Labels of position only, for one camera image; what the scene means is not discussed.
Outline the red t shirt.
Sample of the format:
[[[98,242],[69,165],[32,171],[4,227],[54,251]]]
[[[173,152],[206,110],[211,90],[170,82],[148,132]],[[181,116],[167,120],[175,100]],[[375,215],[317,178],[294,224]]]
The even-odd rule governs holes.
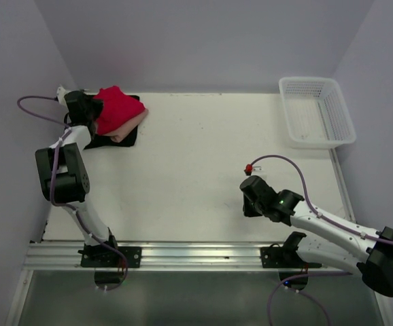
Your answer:
[[[96,119],[97,134],[101,136],[114,132],[131,119],[148,112],[143,103],[123,93],[119,86],[101,88],[93,98],[103,104]]]

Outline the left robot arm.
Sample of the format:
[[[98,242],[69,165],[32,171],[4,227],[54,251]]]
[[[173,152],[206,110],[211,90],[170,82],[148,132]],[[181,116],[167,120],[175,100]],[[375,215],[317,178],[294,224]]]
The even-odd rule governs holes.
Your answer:
[[[110,229],[102,222],[90,200],[90,180],[82,150],[95,135],[95,114],[99,102],[81,90],[56,91],[57,101],[68,109],[70,122],[51,146],[35,152],[39,181],[44,198],[66,211],[78,226],[88,248],[96,252],[104,266],[118,263],[120,250]]]

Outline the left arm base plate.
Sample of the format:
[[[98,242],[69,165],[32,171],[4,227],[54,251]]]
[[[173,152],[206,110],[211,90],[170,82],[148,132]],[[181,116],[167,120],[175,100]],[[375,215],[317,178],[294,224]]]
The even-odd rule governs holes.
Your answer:
[[[138,268],[142,257],[141,247],[117,247],[117,250],[126,257],[128,268]],[[122,264],[119,254],[106,249],[102,245],[88,246],[78,250],[82,256],[81,267],[83,268],[117,268]]]

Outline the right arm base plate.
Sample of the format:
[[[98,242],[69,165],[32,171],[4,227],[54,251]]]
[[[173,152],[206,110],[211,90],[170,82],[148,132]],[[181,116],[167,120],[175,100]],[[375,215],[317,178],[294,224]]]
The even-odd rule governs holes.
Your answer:
[[[322,264],[303,261],[297,251],[298,245],[306,237],[305,233],[293,232],[283,245],[271,244],[260,247],[260,260],[263,268],[321,268]]]

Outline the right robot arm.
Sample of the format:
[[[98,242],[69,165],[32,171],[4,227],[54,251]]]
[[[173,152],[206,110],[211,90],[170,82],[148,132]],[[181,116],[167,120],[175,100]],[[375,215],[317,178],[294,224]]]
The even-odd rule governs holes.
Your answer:
[[[257,175],[239,189],[253,215],[298,229],[281,257],[288,266],[322,264],[361,277],[373,291],[393,297],[393,229],[364,227],[320,210],[300,194],[275,191]]]

